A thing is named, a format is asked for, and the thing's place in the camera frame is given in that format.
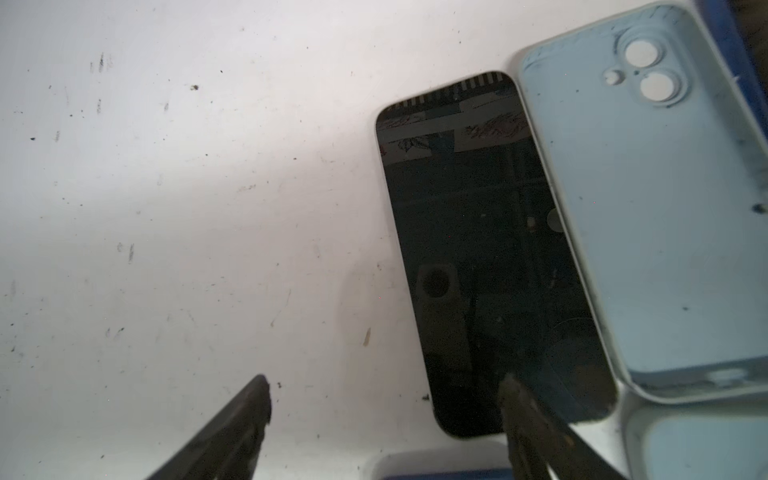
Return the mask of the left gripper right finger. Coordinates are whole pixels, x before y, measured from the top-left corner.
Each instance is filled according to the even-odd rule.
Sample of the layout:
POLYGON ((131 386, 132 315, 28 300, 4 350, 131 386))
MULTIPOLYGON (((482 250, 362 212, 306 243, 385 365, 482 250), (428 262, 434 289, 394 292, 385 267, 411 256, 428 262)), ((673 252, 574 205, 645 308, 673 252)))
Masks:
POLYGON ((624 476, 541 403, 516 376, 499 383, 497 403, 516 479, 622 479, 624 476))

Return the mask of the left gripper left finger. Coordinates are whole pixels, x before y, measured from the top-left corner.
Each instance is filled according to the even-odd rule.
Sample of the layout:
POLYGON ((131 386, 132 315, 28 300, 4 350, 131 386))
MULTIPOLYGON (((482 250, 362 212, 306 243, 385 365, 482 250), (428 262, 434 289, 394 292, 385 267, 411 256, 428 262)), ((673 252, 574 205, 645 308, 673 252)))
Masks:
POLYGON ((271 415, 270 385, 259 374, 149 479, 251 479, 271 415))

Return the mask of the light-blue case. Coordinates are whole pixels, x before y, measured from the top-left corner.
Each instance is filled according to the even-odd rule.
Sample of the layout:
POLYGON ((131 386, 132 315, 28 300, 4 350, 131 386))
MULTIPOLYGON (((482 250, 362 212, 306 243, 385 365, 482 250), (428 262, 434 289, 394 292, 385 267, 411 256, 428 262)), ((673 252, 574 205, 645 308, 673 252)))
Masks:
POLYGON ((642 407, 626 420, 624 444, 633 479, 765 479, 767 407, 642 407))
POLYGON ((688 403, 767 390, 767 142, 671 3, 530 49, 520 92, 614 373, 688 403))

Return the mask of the black phone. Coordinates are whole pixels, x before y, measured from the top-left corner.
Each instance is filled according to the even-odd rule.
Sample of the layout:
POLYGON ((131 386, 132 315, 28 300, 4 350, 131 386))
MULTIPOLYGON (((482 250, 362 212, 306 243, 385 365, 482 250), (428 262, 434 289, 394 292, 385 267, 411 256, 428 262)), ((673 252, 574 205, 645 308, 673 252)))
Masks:
POLYGON ((767 136, 767 3, 698 1, 697 6, 731 76, 767 136))
POLYGON ((393 104, 375 130, 438 425, 499 433, 508 375, 569 423, 608 417, 615 382, 513 80, 393 104))

